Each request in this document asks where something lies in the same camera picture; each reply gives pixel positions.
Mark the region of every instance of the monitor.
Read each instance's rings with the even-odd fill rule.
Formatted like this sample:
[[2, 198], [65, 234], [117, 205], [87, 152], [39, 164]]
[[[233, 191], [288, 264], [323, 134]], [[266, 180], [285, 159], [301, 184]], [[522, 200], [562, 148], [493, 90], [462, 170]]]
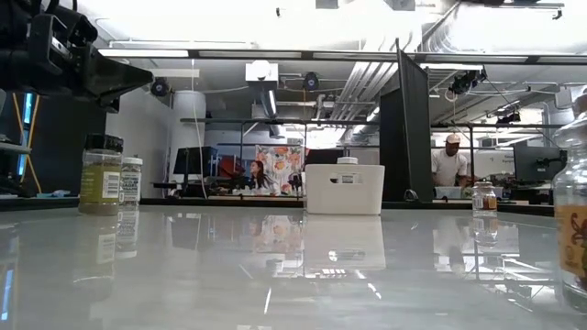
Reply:
[[305, 165], [336, 164], [338, 159], [343, 156], [343, 149], [310, 149], [305, 156]]
[[515, 178], [520, 182], [551, 181], [566, 165], [560, 148], [514, 146]]
[[187, 166], [188, 174], [200, 174], [199, 148], [179, 148], [175, 158], [173, 174], [184, 174]]
[[[202, 166], [204, 166], [204, 176], [216, 176], [216, 156], [217, 150], [211, 147], [202, 147]], [[200, 169], [200, 149], [195, 148], [179, 148], [175, 158], [175, 166], [173, 167], [173, 174], [185, 174], [187, 166], [187, 174], [202, 174]]]

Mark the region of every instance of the white plastic bin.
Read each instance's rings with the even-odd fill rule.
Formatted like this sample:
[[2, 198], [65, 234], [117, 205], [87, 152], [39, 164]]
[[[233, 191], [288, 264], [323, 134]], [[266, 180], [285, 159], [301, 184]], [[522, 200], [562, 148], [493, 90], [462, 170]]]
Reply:
[[435, 187], [437, 191], [437, 199], [447, 197], [448, 199], [460, 199], [461, 188], [460, 187]]
[[306, 165], [306, 211], [317, 215], [378, 215], [382, 211], [384, 174], [385, 167], [380, 165]]

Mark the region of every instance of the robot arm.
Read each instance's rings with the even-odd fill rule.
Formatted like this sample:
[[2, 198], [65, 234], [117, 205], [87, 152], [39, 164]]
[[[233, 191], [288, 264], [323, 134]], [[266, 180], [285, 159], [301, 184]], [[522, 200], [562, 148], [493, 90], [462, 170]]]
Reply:
[[[28, 21], [30, 29], [27, 37]], [[153, 81], [141, 70], [102, 56], [86, 16], [51, 0], [0, 0], [0, 89], [64, 95], [109, 109], [122, 94]]]

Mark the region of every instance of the white column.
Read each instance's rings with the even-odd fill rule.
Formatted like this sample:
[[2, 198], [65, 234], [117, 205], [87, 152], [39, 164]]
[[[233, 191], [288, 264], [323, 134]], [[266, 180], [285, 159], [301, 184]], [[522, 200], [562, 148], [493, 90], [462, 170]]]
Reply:
[[[205, 118], [205, 95], [195, 91], [178, 91], [173, 95], [173, 118], [170, 125], [171, 132], [171, 155], [170, 155], [170, 180], [173, 179], [173, 169], [177, 150], [180, 148], [200, 147], [195, 124], [180, 122], [182, 118], [197, 119]], [[204, 145], [205, 124], [198, 124], [200, 130], [200, 143]]]

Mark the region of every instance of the black jar lid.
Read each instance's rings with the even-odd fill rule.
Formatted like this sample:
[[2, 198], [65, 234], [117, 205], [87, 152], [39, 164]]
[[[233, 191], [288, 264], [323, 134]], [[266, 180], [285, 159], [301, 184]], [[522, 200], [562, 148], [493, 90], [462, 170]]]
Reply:
[[122, 146], [124, 141], [120, 137], [113, 137], [106, 134], [88, 134], [85, 137], [86, 150], [91, 149], [106, 149], [122, 153]]

